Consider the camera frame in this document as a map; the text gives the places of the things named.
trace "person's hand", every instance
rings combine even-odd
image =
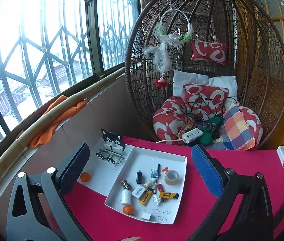
[[[142,238],[140,238],[140,237],[129,237],[129,238],[125,238],[121,241],[142,241]]]

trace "white bottle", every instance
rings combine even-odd
[[[131,205],[132,200],[131,200],[131,191],[128,189],[123,189],[122,190],[122,205]]]
[[[156,182],[156,178],[152,178],[152,179],[149,180],[149,182],[143,184],[143,187],[145,189],[147,189],[148,187],[153,186],[155,184],[155,182]]]

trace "packing tape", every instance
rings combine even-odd
[[[176,172],[175,170],[169,170],[165,174],[164,181],[168,185],[172,186],[172,185],[176,184],[178,182],[178,180],[179,180],[179,173]]]

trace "rattan frame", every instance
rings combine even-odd
[[[157,141],[158,137],[153,131],[152,117],[172,94],[174,69],[206,74],[209,77],[235,75],[238,83],[238,101],[255,111],[261,120],[264,129],[258,146],[261,147],[275,130],[284,112],[284,44],[281,36],[269,15],[254,0],[205,1],[207,8],[204,13],[198,14],[200,5],[204,7],[203,0],[196,0],[196,2],[195,0],[167,0],[166,2],[151,0],[145,6],[133,27],[127,45],[125,56],[127,91],[131,95],[149,138]],[[159,43],[153,28],[168,8],[185,10],[192,7],[189,19],[192,21],[195,18],[195,25],[191,22],[195,31],[200,24],[197,18],[200,19],[202,16],[201,19],[204,19],[203,22],[206,23],[206,28],[202,31],[205,41],[213,41],[216,30],[221,33],[224,30],[224,35],[219,38],[222,37],[221,42],[226,43],[229,49],[233,48],[227,52],[228,64],[222,70],[217,64],[199,61],[190,63],[187,58],[191,55],[187,54],[186,49],[190,45],[184,45],[179,53],[169,48],[173,64],[165,78],[170,86],[167,90],[156,89],[154,80],[159,77],[159,74],[155,72],[152,60],[144,57],[143,50],[145,46],[157,46]],[[219,8],[223,10],[220,12],[220,18],[216,16]],[[168,33],[176,30],[174,28],[177,26],[181,32],[185,32],[185,24],[181,24],[176,13],[172,13],[169,18],[170,21],[167,19],[166,22]]]

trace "tiled wall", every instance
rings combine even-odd
[[[29,175],[43,173],[57,166],[78,143],[94,146],[101,128],[126,136],[145,138],[129,94],[121,76],[103,90],[75,116],[61,123],[51,141],[37,149],[25,149],[0,182],[0,233],[6,238],[8,203],[16,174],[23,170]]]

